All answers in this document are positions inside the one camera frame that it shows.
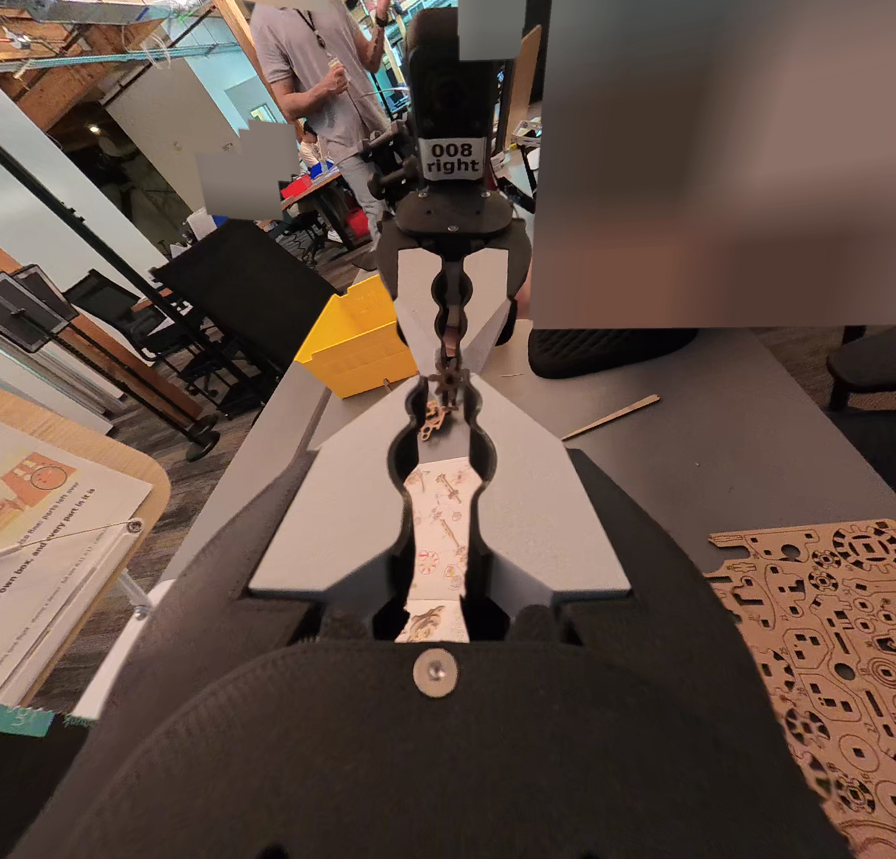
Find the yellow plastic bin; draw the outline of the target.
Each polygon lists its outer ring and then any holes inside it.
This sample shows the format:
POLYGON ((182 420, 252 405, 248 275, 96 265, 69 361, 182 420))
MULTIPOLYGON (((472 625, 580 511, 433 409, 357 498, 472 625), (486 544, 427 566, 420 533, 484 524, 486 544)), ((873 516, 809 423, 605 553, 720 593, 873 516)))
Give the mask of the yellow plastic bin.
POLYGON ((391 295, 379 274, 332 296, 304 339, 295 362, 338 398, 399 383, 418 374, 398 335, 391 295))

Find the black knobbed stand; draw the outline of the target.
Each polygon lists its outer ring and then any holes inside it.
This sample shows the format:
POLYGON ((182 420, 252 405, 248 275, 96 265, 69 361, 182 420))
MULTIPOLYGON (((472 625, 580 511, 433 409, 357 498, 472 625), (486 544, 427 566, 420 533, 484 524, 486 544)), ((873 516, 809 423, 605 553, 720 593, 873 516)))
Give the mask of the black knobbed stand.
POLYGON ((367 186, 371 195, 393 210, 409 193, 420 188, 417 142, 402 119, 362 141, 360 157, 373 166, 367 186))

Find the black partition panel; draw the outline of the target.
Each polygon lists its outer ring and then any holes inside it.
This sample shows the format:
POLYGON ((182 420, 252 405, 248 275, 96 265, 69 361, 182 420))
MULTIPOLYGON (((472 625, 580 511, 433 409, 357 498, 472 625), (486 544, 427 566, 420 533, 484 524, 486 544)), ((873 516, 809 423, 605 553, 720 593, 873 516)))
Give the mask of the black partition panel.
POLYGON ((247 220, 228 220, 153 272, 279 374, 287 372, 330 299, 339 295, 247 220))

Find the black model kit box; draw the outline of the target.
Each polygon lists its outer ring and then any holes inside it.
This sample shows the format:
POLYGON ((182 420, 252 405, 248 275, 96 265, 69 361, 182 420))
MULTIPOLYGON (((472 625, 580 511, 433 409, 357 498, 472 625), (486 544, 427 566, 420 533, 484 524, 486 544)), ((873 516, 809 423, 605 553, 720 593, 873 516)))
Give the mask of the black model kit box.
POLYGON ((2 706, 2 804, 45 803, 90 732, 88 726, 52 710, 2 706))

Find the wooden office desk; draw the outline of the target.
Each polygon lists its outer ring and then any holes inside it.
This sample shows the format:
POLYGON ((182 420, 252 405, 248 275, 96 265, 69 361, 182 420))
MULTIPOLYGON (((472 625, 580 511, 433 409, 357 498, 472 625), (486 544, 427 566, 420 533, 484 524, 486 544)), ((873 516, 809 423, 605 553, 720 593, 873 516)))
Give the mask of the wooden office desk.
POLYGON ((342 172, 335 168, 327 174, 313 179, 308 189, 303 193, 283 198, 281 201, 282 221, 285 224, 291 223, 294 216, 289 213, 289 210, 294 206, 310 204, 322 216, 323 220, 328 223, 328 228, 337 234, 347 251, 358 248, 360 243, 353 237, 350 230, 343 226, 342 219, 336 214, 334 207, 330 203, 330 194, 327 193, 328 188, 341 180, 342 172))

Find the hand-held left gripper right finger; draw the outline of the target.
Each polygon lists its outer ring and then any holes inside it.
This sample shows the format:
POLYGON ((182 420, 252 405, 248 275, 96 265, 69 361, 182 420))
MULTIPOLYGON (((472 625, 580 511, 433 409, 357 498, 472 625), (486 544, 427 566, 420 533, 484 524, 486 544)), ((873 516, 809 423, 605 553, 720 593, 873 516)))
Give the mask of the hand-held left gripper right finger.
POLYGON ((554 612, 629 596, 632 585, 572 454, 480 375, 463 389, 471 499, 462 614, 471 641, 499 641, 528 607, 554 612))

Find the small wooden gear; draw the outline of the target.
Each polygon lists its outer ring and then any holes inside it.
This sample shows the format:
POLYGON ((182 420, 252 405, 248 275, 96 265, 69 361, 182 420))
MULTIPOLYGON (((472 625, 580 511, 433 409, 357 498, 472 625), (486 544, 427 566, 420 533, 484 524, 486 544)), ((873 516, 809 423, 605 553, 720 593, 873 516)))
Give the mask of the small wooden gear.
POLYGON ((428 375, 431 392, 440 406, 448 411, 459 408, 458 395, 462 394, 465 388, 467 373, 466 370, 451 363, 447 366, 437 366, 436 372, 428 375))

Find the black oval mesh pad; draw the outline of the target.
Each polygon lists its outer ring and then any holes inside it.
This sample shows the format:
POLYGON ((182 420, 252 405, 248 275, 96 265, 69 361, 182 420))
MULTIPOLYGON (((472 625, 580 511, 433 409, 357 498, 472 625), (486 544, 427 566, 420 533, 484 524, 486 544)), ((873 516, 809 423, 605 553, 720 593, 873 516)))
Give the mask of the black oval mesh pad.
POLYGON ((538 377, 566 380, 672 354, 699 333, 699 328, 532 328, 528 358, 538 377))

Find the printed instruction booklet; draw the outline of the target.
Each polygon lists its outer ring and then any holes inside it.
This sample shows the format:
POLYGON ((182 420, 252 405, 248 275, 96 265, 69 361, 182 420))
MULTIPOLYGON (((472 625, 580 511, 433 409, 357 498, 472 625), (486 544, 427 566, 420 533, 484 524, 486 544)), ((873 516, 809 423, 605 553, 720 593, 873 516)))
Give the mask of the printed instruction booklet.
POLYGON ((462 600, 472 501, 481 484, 468 458, 418 464, 406 478, 414 566, 397 643, 469 642, 462 600))

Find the wooden cutout parts sheet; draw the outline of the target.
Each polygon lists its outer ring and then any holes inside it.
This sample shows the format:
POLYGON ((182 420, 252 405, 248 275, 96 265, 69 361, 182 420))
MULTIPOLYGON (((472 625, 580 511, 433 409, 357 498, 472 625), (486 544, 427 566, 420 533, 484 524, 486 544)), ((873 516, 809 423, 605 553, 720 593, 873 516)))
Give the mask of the wooden cutout parts sheet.
POLYGON ((707 574, 854 857, 895 856, 895 523, 716 533, 707 574))

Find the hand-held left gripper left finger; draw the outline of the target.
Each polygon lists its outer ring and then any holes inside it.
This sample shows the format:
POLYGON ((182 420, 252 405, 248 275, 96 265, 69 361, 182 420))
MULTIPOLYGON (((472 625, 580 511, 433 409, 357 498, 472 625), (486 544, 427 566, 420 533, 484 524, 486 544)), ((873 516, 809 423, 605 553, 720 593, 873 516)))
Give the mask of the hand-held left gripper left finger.
POLYGON ((302 458, 308 472, 248 594, 346 612, 377 641, 396 641, 409 620, 414 537, 404 480, 419 461, 425 380, 413 375, 369 407, 359 402, 343 401, 339 428, 302 458))

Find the black chair seat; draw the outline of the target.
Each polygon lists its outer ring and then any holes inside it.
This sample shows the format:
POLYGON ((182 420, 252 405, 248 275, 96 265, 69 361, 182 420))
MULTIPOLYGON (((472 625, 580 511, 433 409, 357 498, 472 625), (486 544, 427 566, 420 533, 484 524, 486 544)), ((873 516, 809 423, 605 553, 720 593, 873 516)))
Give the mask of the black chair seat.
POLYGON ((894 392, 895 327, 868 335, 866 325, 845 326, 826 367, 833 379, 829 411, 843 411, 853 394, 894 392))

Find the long thin wooden strip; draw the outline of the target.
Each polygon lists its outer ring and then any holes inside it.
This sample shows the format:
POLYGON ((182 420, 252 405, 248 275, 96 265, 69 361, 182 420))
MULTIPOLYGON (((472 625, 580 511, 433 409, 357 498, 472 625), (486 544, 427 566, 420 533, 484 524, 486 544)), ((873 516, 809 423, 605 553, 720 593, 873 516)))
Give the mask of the long thin wooden strip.
POLYGON ((641 410, 643 410, 643 409, 645 409, 645 408, 647 408, 647 407, 650 407, 650 406, 652 406, 652 405, 656 405, 656 404, 658 404, 658 403, 660 403, 660 402, 661 402, 661 396, 660 396, 660 395, 658 395, 658 394, 652 394, 652 395, 649 395, 649 396, 647 396, 647 397, 645 397, 645 398, 642 398, 642 399, 640 399, 640 400, 638 400, 638 401, 636 401, 636 402, 633 402, 633 403, 630 404, 630 405, 626 405, 626 406, 624 406, 624 407, 618 409, 617 411, 614 411, 614 412, 612 412, 612 413, 606 415, 605 417, 600 417, 598 420, 595 420, 595 421, 589 423, 589 424, 586 425, 586 426, 582 426, 582 427, 580 427, 580 428, 578 428, 578 429, 573 430, 573 431, 570 432, 570 433, 567 433, 565 436, 563 436, 563 437, 561 438, 561 441, 562 441, 562 442, 567 442, 567 441, 570 441, 570 440, 574 440, 574 439, 576 439, 576 438, 578 438, 578 437, 580 437, 580 436, 583 436, 583 435, 586 435, 586 434, 588 434, 588 433, 591 433, 591 432, 593 432, 593 431, 599 429, 599 428, 602 427, 602 426, 607 426, 607 425, 609 425, 609 424, 611 424, 611 423, 613 423, 613 422, 615 422, 615 421, 617 421, 617 420, 619 420, 619 419, 622 419, 622 418, 627 417, 627 416, 629 416, 629 415, 633 415, 633 414, 635 414, 635 413, 637 413, 637 412, 639 412, 639 411, 641 411, 641 410))

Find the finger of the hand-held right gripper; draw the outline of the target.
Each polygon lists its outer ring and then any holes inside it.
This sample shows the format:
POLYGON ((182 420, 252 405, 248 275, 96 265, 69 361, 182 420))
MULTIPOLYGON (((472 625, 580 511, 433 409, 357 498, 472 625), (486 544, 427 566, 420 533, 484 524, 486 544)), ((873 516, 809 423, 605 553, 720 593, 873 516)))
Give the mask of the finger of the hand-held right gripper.
POLYGON ((436 374, 442 340, 436 332, 440 306, 433 286, 442 273, 442 259, 425 249, 398 252, 398 282, 395 298, 397 324, 421 376, 436 374))
POLYGON ((485 368, 509 316, 508 256, 507 249, 485 248, 463 262, 469 299, 463 306, 461 361, 471 374, 480 374, 485 368))

